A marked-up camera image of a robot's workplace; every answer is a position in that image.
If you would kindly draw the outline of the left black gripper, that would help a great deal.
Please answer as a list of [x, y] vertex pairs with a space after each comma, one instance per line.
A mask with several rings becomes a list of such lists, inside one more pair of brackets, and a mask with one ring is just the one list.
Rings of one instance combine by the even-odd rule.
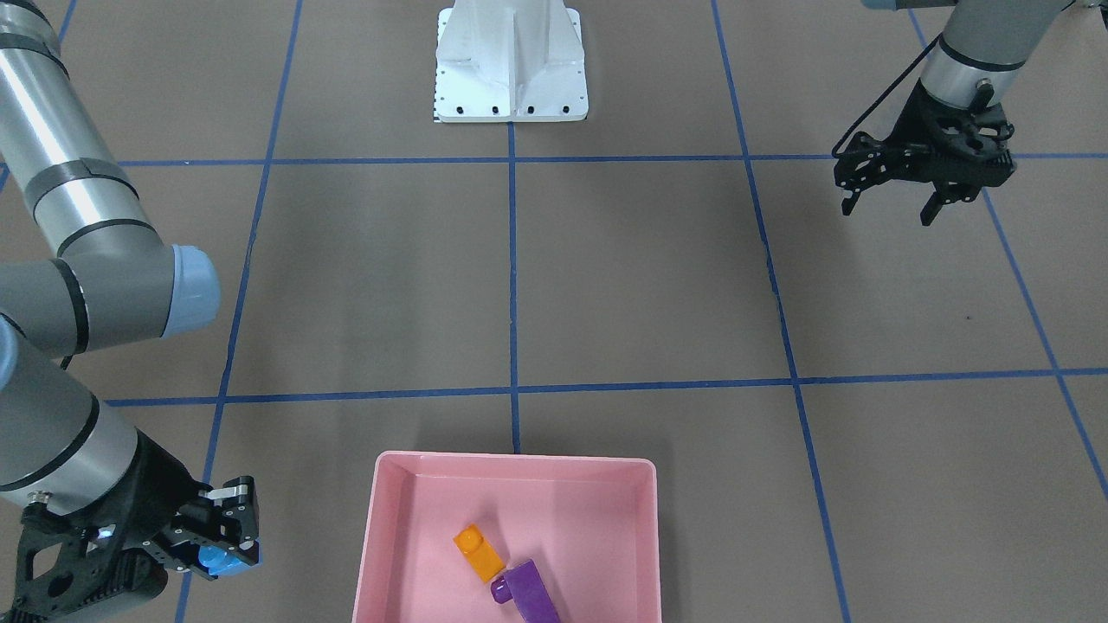
[[945, 206], [974, 202], [982, 188], [1010, 178], [1016, 162], [1008, 149], [1015, 127], [1002, 104], [992, 103], [989, 80], [970, 86], [970, 105], [948, 106], [917, 83], [888, 137], [856, 132], [837, 154], [834, 180], [843, 190], [841, 213], [850, 216], [868, 188], [891, 180], [931, 183], [933, 193], [919, 212], [929, 228]]

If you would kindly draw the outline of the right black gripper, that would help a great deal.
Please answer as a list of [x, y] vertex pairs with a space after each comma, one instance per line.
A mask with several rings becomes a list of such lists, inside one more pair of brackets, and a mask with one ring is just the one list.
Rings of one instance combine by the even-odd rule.
[[195, 571], [201, 547], [260, 541], [254, 478], [213, 488], [147, 435], [117, 486], [68, 515], [23, 513], [4, 622], [102, 622], [160, 596], [171, 572]]

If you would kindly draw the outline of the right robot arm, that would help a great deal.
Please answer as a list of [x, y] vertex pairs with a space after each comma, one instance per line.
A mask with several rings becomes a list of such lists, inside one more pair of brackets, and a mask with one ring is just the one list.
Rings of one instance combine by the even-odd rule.
[[100, 622], [171, 572], [260, 564], [249, 476], [209, 486], [66, 371], [79, 354], [201, 330], [209, 256], [170, 245], [80, 103], [32, 1], [3, 3], [3, 164], [53, 251], [3, 266], [3, 499], [23, 510], [4, 622]]

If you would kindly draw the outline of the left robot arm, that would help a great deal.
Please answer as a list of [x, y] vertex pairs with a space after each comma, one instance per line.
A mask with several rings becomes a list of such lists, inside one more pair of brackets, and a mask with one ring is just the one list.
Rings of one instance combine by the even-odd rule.
[[886, 137], [859, 122], [835, 143], [834, 182], [851, 215], [868, 188], [891, 181], [929, 184], [919, 212], [930, 226], [954, 202], [1001, 188], [1016, 170], [1008, 147], [1015, 127], [1002, 109], [1022, 67], [1068, 1], [954, 1], [947, 23], [902, 78], [921, 68]]

